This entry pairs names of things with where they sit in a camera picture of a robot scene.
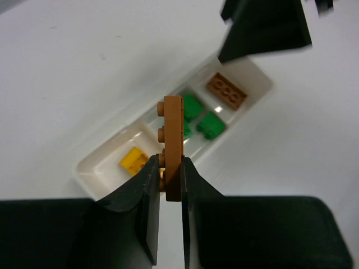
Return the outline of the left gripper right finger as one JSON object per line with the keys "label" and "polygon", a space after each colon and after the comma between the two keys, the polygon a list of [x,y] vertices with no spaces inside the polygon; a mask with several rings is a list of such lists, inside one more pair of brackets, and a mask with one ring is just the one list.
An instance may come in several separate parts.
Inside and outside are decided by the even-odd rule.
{"label": "left gripper right finger", "polygon": [[311,196],[225,196],[181,164],[186,268],[352,268],[329,207]]}

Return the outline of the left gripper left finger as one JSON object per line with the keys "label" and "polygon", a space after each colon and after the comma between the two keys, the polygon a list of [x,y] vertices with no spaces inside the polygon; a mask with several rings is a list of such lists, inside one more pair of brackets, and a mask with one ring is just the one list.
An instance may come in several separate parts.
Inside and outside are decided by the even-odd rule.
{"label": "left gripper left finger", "polygon": [[159,160],[102,199],[1,201],[2,268],[152,268]]}

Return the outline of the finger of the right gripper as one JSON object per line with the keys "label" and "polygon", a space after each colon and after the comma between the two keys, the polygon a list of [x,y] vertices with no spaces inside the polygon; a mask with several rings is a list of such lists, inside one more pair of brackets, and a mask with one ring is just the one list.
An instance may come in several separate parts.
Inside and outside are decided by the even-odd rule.
{"label": "finger of the right gripper", "polygon": [[218,55],[220,63],[312,44],[301,1],[225,1],[221,17],[232,26]]}

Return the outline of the brown square lego plate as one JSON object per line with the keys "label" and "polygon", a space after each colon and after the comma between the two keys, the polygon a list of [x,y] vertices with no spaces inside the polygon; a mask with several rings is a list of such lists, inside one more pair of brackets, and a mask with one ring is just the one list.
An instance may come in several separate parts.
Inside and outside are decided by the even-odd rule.
{"label": "brown square lego plate", "polygon": [[210,79],[206,88],[232,110],[238,110],[248,97],[245,92],[218,72]]}

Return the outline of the yellow lego plate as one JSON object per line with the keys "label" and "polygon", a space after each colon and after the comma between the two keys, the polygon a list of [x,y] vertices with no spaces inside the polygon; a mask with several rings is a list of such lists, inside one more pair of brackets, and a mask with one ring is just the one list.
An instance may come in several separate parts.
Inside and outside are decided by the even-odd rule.
{"label": "yellow lego plate", "polygon": [[138,147],[132,149],[121,159],[119,165],[131,175],[136,175],[147,163],[149,157]]}

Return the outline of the thin brown lego plate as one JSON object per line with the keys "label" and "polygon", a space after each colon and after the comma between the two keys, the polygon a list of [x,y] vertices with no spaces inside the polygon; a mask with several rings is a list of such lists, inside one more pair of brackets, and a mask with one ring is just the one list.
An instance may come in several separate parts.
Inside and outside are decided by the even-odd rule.
{"label": "thin brown lego plate", "polygon": [[164,118],[158,129],[158,142],[164,144],[159,154],[159,167],[163,170],[160,190],[169,202],[181,201],[180,166],[183,157],[183,99],[180,96],[165,96],[157,104],[157,114]]}

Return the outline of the green lego brick pair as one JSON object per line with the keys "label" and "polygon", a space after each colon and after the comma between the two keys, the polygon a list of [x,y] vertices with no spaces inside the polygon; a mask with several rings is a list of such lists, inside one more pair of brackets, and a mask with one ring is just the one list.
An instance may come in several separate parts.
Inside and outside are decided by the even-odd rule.
{"label": "green lego brick pair", "polygon": [[184,128],[183,128],[183,139],[187,140],[193,135],[193,131],[187,121],[184,121]]}

